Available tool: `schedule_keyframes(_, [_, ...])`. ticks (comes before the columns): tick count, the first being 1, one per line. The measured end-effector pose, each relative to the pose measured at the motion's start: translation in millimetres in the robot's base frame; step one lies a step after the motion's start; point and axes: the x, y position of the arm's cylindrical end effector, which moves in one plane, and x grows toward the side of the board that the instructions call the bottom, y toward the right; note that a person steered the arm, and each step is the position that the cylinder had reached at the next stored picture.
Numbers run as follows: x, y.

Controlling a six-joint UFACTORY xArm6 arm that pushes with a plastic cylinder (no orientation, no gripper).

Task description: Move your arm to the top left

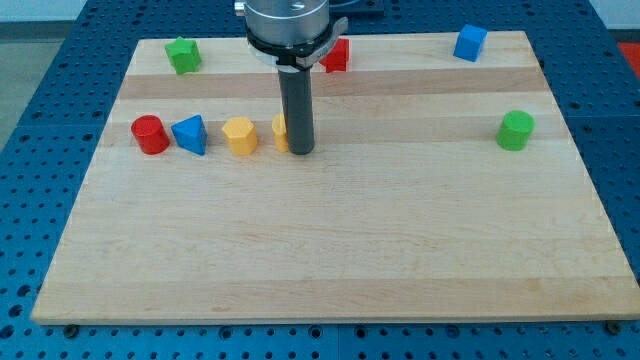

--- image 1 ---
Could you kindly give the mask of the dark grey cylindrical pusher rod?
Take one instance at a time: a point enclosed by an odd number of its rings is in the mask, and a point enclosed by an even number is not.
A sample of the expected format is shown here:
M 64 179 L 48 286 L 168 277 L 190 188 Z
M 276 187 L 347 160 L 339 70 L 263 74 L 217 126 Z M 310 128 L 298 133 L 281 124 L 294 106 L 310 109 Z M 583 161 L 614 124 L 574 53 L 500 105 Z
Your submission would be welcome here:
M 310 71 L 278 72 L 289 151 L 310 153 L 315 146 Z

